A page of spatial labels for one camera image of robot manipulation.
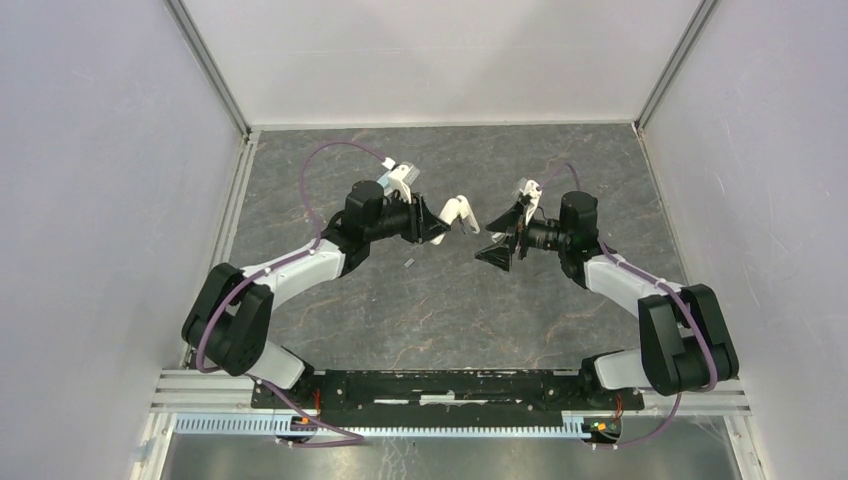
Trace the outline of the white stapler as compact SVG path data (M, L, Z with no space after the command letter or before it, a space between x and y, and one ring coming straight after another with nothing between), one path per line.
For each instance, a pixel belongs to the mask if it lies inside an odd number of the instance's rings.
M457 195L449 199L438 218L448 226L457 222L463 232L469 229L472 234L479 234L481 231L470 201L464 195Z

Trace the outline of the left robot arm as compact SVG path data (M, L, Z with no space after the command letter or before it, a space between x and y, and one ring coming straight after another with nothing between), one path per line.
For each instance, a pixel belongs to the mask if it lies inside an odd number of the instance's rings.
M423 196L406 186L386 194L378 182L360 181L312 243L259 265L216 265L181 331L196 351L197 369L256 377L276 385L276 394L288 406L306 405L314 394L314 381L305 374L309 366L269 341L274 310L351 273L368 258L375 241L399 236L409 243L439 244L451 223L465 217L466 206L464 197L454 197L435 215Z

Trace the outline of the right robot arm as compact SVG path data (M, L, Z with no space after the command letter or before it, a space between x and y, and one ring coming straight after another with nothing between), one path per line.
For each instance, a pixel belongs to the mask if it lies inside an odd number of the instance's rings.
M672 396L737 377L739 359L713 289L668 282L607 247L598 229L598 201L586 192L565 193L556 219L536 218L536 204L531 195L520 195L486 225L494 243L475 257L508 271L531 249L554 252L567 278L636 318L637 349L588 359L589 374L577 382L585 405L602 408L629 387Z

